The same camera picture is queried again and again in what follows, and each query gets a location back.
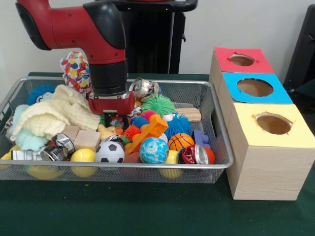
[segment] metal basket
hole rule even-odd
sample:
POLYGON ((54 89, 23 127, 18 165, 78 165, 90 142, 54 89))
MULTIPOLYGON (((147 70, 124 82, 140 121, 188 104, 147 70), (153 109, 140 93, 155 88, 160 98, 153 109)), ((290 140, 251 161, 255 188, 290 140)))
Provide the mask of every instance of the metal basket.
MULTIPOLYGON (((195 107, 200 110, 202 121, 192 123, 191 128, 201 130, 209 136, 216 156, 214 165, 0 160, 0 179, 215 183, 224 169, 232 165, 233 154, 214 87, 203 81, 156 81, 162 93, 174 102, 176 108, 195 107), (73 173, 78 171, 82 177, 73 173)), ((5 122, 18 105, 26 103, 32 89, 42 84, 57 86, 64 84, 64 81, 63 78, 55 77, 20 79, 1 103, 0 157, 14 145, 5 136, 5 122)))

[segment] polka dot cloth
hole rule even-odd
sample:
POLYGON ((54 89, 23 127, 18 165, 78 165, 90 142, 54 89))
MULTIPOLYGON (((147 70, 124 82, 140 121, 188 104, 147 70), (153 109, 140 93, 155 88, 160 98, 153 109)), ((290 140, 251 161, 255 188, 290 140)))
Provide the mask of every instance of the polka dot cloth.
POLYGON ((65 84, 79 93, 87 93, 92 89, 89 63, 83 58, 81 52, 73 51, 60 61, 64 71, 65 84))

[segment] soccer ball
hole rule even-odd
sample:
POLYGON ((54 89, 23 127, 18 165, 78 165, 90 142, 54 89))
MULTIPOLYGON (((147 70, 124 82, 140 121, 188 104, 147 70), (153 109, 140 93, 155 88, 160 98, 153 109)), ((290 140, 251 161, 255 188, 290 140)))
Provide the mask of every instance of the soccer ball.
POLYGON ((95 151, 95 162, 122 163, 125 159, 123 147, 113 141, 102 142, 95 151))

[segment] orange spiky ball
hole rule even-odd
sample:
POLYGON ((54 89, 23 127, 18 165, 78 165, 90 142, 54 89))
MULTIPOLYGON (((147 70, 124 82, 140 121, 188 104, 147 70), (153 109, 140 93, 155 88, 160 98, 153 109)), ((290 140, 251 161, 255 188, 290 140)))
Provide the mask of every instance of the orange spiky ball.
POLYGON ((125 131, 124 131, 124 135, 130 140, 132 141, 132 137, 135 136, 136 134, 140 134, 141 130, 135 126, 135 125, 131 125, 129 126, 125 131))

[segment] blue toy piece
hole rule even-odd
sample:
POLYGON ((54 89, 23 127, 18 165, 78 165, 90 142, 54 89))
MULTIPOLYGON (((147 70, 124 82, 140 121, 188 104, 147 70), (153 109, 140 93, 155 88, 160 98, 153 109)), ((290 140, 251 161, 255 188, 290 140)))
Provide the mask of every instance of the blue toy piece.
POLYGON ((36 102, 51 99, 54 92, 55 87, 53 85, 40 85, 32 90, 26 103, 31 106, 36 102))
POLYGON ((148 138, 140 146, 140 160, 143 163, 162 164, 169 153, 168 145, 159 138, 148 138))
POLYGON ((143 125, 149 124, 149 122, 144 117, 134 117, 131 119, 130 124, 133 124, 141 129, 143 125))
POLYGON ((191 137, 195 141, 195 144, 211 149, 209 145, 209 137, 202 134, 200 130, 194 130, 191 137))
POLYGON ((178 133, 191 134, 191 124, 185 115, 178 116, 178 113, 176 113, 173 120, 168 121, 167 124, 168 129, 164 133, 168 140, 178 133))

